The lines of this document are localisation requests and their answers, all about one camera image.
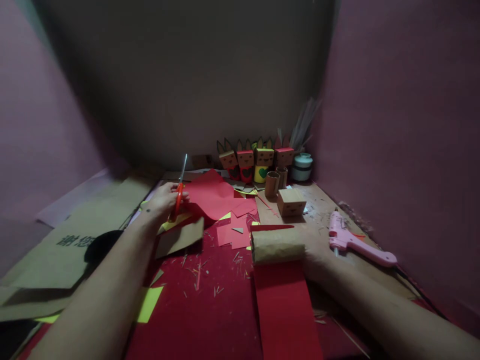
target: pink wall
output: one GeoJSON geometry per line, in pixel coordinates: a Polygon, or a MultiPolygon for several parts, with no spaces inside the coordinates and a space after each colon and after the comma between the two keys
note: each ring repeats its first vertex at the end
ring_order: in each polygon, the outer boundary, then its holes
{"type": "Polygon", "coordinates": [[[343,0],[314,179],[480,337],[480,3],[343,0]]]}
{"type": "Polygon", "coordinates": [[[45,235],[35,215],[116,155],[13,1],[0,24],[1,277],[45,235]]]}

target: paper craft bunny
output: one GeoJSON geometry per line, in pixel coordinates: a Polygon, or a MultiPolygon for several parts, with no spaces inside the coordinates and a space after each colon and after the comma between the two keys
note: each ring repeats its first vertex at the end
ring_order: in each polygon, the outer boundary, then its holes
{"type": "Polygon", "coordinates": [[[287,167],[294,162],[294,149],[290,147],[290,139],[287,135],[284,136],[283,142],[277,135],[275,140],[275,168],[287,167]]]}
{"type": "Polygon", "coordinates": [[[256,183],[264,183],[269,172],[269,167],[274,164],[274,150],[272,149],[272,139],[269,138],[266,144],[262,137],[256,143],[255,148],[255,174],[253,181],[256,183]]]}
{"type": "Polygon", "coordinates": [[[238,140],[236,144],[236,158],[238,160],[238,166],[240,166],[240,179],[246,184],[251,183],[254,178],[255,159],[250,140],[246,140],[245,147],[243,147],[242,142],[238,140]]]}
{"type": "Polygon", "coordinates": [[[218,151],[220,162],[223,168],[228,171],[230,179],[240,180],[240,170],[238,167],[239,163],[237,162],[235,151],[233,151],[232,145],[230,145],[227,139],[224,140],[224,146],[225,147],[222,146],[220,141],[216,142],[216,149],[218,151]]]}

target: pink glue gun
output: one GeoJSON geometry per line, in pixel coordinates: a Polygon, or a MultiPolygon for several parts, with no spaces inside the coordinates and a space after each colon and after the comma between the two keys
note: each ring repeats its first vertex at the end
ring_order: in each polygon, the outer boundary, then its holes
{"type": "Polygon", "coordinates": [[[328,237],[330,247],[333,248],[335,256],[339,255],[339,250],[345,251],[347,248],[352,248],[373,262],[386,268],[397,265],[397,258],[391,252],[381,251],[371,247],[353,235],[347,229],[345,220],[337,208],[335,208],[335,211],[332,212],[330,216],[328,237]]]}

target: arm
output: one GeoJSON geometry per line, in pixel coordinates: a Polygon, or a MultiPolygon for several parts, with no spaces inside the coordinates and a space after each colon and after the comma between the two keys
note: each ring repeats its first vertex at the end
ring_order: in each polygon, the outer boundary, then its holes
{"type": "MultiPolygon", "coordinates": [[[[142,284],[160,226],[175,205],[177,185],[158,188],[138,218],[78,288],[30,359],[119,359],[142,301],[142,284]]],[[[187,201],[189,194],[183,193],[187,201]]]]}
{"type": "Polygon", "coordinates": [[[333,256],[328,244],[307,248],[307,277],[346,308],[393,359],[480,359],[475,337],[359,273],[333,256]]]}

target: red table surface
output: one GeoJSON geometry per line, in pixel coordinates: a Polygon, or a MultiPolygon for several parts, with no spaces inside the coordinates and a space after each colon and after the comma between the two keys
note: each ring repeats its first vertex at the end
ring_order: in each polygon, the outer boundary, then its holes
{"type": "MultiPolygon", "coordinates": [[[[253,219],[248,216],[250,227],[253,219]]],[[[153,287],[164,284],[148,323],[134,326],[126,359],[262,359],[262,344],[256,292],[252,277],[252,254],[245,248],[217,246],[217,230],[230,222],[221,220],[207,228],[203,242],[192,245],[182,266],[184,251],[152,261],[146,277],[150,284],[161,268],[165,273],[153,287]],[[242,262],[233,262],[235,255],[242,262]],[[202,267],[200,286],[188,269],[202,267]],[[214,297],[214,288],[223,289],[214,297]]],[[[367,353],[381,351],[379,345],[351,316],[335,319],[367,353]]],[[[363,356],[361,351],[328,316],[316,324],[325,359],[363,356]]],[[[19,359],[26,359],[49,329],[45,324],[26,346],[19,359]]]]}

